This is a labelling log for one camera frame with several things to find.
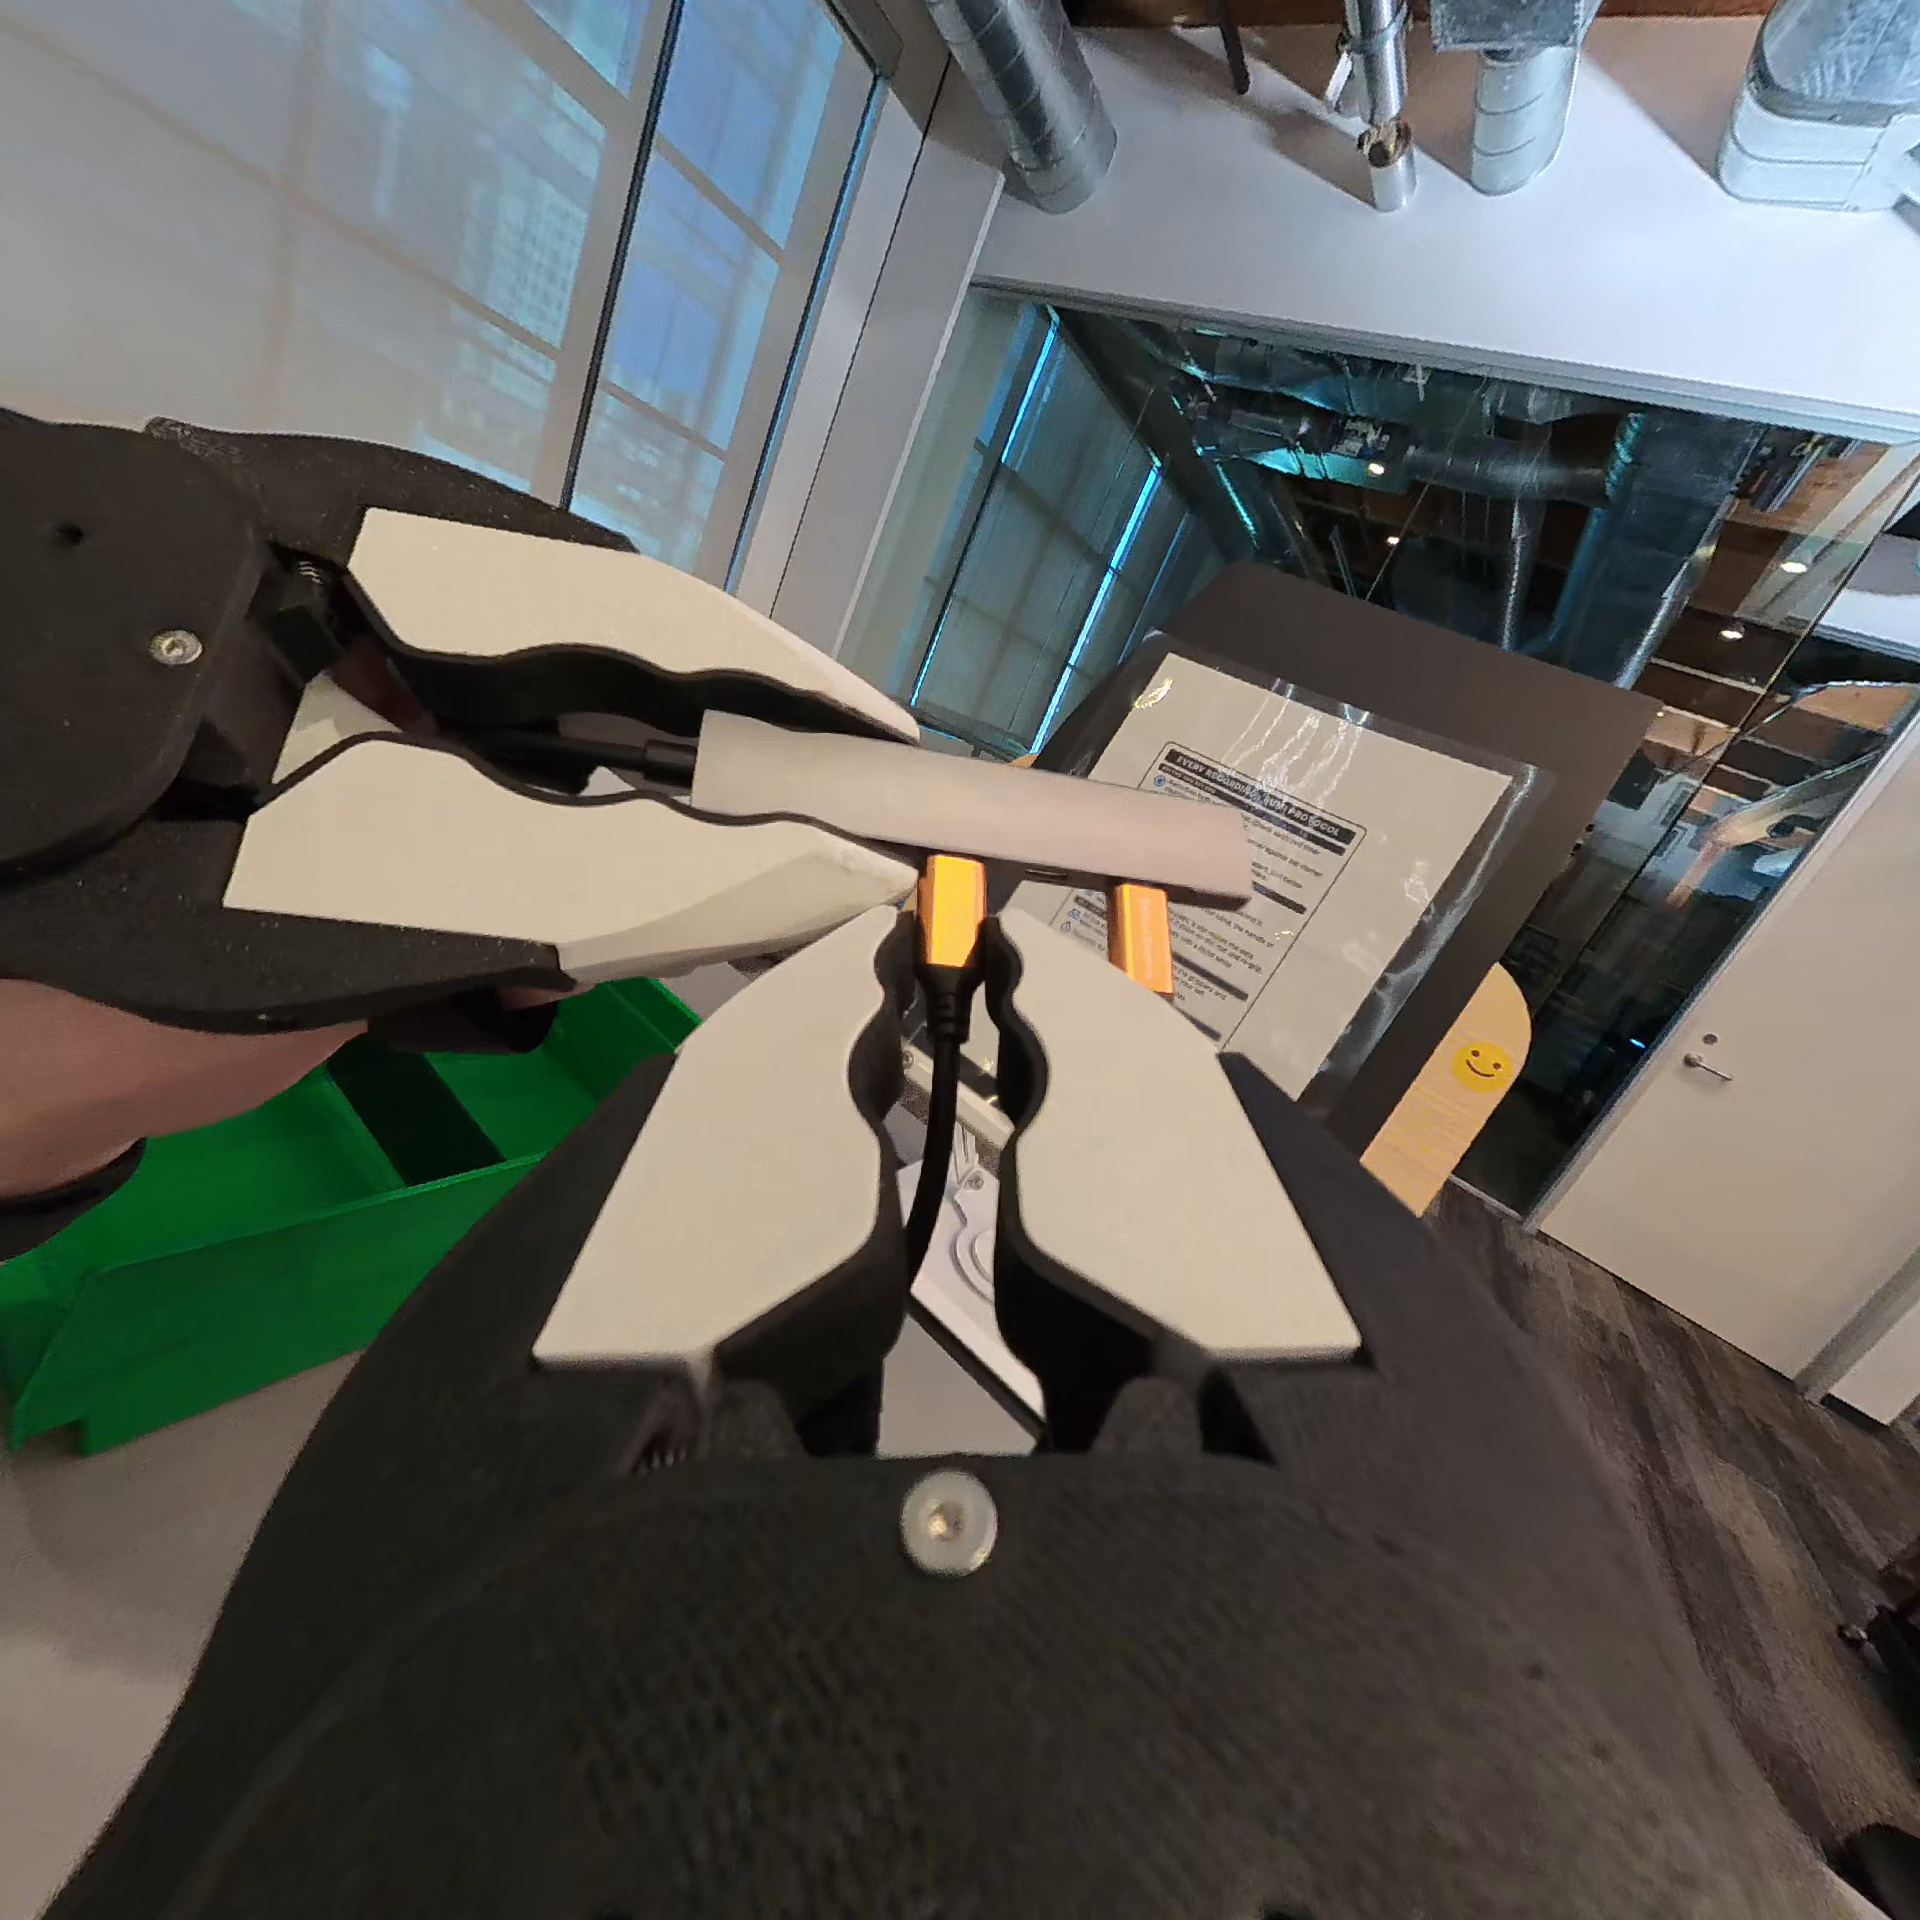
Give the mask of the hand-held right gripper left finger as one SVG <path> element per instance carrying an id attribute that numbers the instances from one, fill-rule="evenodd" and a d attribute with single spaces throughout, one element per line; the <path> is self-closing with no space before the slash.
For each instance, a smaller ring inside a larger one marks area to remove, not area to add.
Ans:
<path id="1" fill-rule="evenodd" d="M 532 1346 L 565 1385 L 646 1375 L 696 1410 L 762 1385 L 810 1452 L 873 1452 L 904 1319 L 886 1120 L 910 920 L 864 912 L 678 1048 Z"/>

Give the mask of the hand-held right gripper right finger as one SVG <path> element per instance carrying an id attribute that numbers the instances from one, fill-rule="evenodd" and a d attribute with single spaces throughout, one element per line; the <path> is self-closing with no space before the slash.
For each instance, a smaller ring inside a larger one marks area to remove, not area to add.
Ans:
<path id="1" fill-rule="evenodd" d="M 986 924 L 1001 1149 L 994 1316 L 1044 1444 L 1092 1449 L 1122 1392 L 1359 1354 L 1226 1064 L 1172 1004 L 1025 912 Z"/>

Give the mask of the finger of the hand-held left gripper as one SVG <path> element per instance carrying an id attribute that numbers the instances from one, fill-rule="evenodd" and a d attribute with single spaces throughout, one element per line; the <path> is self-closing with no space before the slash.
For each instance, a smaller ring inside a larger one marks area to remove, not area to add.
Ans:
<path id="1" fill-rule="evenodd" d="M 594 711 L 696 732 L 708 711 L 919 740 L 849 668 L 730 591 L 617 546 L 370 510 L 346 577 L 445 719 Z"/>
<path id="2" fill-rule="evenodd" d="M 250 815 L 223 904 L 538 944 L 598 982 L 790 951 L 914 886 L 914 866 L 816 825 L 544 800 L 457 751 L 357 735 Z"/>

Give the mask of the grey usb hub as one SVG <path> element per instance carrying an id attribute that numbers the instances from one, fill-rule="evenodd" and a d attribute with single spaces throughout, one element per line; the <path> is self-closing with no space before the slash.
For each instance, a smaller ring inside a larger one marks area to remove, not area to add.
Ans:
<path id="1" fill-rule="evenodd" d="M 1232 807 L 722 711 L 700 732 L 687 798 L 718 818 L 796 818 L 892 847 L 1141 882 L 1184 900 L 1244 904 L 1255 890 Z"/>

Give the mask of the orange usb-c plug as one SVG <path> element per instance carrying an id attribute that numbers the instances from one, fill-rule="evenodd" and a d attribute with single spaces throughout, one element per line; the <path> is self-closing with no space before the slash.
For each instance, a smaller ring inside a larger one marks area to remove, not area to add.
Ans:
<path id="1" fill-rule="evenodd" d="M 1138 880 L 1106 888 L 1111 965 L 1146 992 L 1172 1000 L 1176 992 L 1169 946 L 1167 894 Z"/>

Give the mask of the person's left hand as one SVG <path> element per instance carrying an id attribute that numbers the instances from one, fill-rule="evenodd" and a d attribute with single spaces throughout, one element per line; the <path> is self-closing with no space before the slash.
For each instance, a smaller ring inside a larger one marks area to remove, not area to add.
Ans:
<path id="1" fill-rule="evenodd" d="M 250 1112 L 362 1030 L 204 1033 L 4 977 L 2 1196 L 53 1192 L 137 1141 Z"/>

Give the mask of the white printed sheet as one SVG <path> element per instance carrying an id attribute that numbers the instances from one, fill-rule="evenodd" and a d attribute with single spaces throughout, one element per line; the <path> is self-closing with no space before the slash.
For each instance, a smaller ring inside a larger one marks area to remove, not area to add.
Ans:
<path id="1" fill-rule="evenodd" d="M 998 1223 L 1001 1149 L 1009 1124 L 994 1094 L 967 1076 L 956 1092 L 956 1122 L 943 1210 L 912 1285 L 912 1314 L 968 1377 L 1021 1429 L 1044 1425 L 1042 1386 L 998 1330 L 994 1253 Z"/>

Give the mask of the wooden smiley board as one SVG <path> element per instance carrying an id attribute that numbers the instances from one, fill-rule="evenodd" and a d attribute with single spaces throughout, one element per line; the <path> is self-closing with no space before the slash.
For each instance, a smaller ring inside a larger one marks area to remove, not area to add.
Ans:
<path id="1" fill-rule="evenodd" d="M 1382 1120 L 1359 1162 L 1424 1216 L 1520 1078 L 1530 1042 L 1526 999 L 1504 965 L 1476 992 Z"/>

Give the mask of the laminated paper sign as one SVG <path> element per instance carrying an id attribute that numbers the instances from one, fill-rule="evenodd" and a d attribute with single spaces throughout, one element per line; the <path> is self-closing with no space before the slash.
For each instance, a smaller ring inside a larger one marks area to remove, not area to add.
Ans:
<path id="1" fill-rule="evenodd" d="M 1056 773 L 1230 812 L 1248 902 L 1172 904 L 1174 1008 L 1328 1112 L 1533 825 L 1554 777 L 1151 631 L 1039 734 Z"/>

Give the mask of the glass partition window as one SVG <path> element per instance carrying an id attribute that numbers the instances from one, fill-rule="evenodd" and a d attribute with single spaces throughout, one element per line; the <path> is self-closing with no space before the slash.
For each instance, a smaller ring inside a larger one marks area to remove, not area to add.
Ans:
<path id="1" fill-rule="evenodd" d="M 1220 567 L 1042 303 L 968 292 L 848 650 L 973 756 L 1037 751 Z"/>

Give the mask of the large window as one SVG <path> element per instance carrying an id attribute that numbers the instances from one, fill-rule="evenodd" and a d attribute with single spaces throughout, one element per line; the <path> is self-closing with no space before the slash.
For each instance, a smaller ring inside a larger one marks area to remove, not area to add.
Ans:
<path id="1" fill-rule="evenodd" d="M 4 1 L 4 408 L 412 447 L 734 584 L 874 4 Z"/>

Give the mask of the green plastic bin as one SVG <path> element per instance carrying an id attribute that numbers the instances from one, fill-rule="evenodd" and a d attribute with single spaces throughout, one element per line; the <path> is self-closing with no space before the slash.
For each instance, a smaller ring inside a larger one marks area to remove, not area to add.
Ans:
<path id="1" fill-rule="evenodd" d="M 357 1040 L 263 1108 L 151 1142 L 4 1264 L 4 1446 L 114 1449 L 357 1352 L 575 1124 L 696 1015 L 637 977 L 522 1053 Z"/>

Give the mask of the white door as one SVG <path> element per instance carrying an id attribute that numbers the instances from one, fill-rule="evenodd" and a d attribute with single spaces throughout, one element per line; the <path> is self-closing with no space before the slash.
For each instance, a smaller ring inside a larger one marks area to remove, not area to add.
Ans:
<path id="1" fill-rule="evenodd" d="M 1818 1398 L 1916 1260 L 1916 758 L 1750 920 L 1526 1228 Z M 1682 1069 L 1706 1048 L 1728 1088 Z"/>

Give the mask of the black board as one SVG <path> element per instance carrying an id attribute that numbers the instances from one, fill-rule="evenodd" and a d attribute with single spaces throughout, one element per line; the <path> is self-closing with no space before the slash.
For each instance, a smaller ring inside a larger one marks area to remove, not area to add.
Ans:
<path id="1" fill-rule="evenodd" d="M 1122 703 L 1146 690 L 1146 671 L 1167 653 L 1262 686 L 1305 688 L 1442 746 L 1541 773 L 1460 924 L 1348 1081 L 1319 1073 L 1298 1094 L 1302 1108 L 1357 1153 L 1567 869 L 1657 703 L 1637 690 L 1314 584 L 1281 567 L 1241 560 L 1220 568 L 1141 639 L 1126 663 L 1092 686 L 1039 746 L 1039 767 L 1085 775 L 1113 738 Z"/>

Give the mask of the silver ceiling pipe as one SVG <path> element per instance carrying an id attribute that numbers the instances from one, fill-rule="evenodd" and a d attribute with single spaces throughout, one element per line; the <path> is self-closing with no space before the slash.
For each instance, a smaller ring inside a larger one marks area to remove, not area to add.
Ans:
<path id="1" fill-rule="evenodd" d="M 1326 108 L 1357 117 L 1357 153 L 1377 212 L 1400 209 L 1414 189 L 1408 104 L 1408 1 L 1344 1 Z"/>

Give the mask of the silver ribbed air duct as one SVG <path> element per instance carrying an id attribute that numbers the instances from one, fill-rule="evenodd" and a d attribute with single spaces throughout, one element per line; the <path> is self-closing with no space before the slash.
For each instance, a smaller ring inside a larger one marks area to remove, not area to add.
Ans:
<path id="1" fill-rule="evenodd" d="M 925 1 L 948 54 L 997 127 L 1016 192 L 1044 212 L 1104 185 L 1118 129 L 1064 1 Z"/>

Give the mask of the silver insulated duct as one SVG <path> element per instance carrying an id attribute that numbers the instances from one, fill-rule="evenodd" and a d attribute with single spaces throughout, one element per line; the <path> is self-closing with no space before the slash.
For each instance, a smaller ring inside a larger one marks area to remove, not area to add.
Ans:
<path id="1" fill-rule="evenodd" d="M 1558 153 L 1599 1 L 1431 1 L 1431 44 L 1479 60 L 1470 183 L 1520 192 Z"/>
<path id="2" fill-rule="evenodd" d="M 1917 204 L 1917 4 L 1773 4 L 1714 173 L 1740 201 L 1821 209 Z"/>

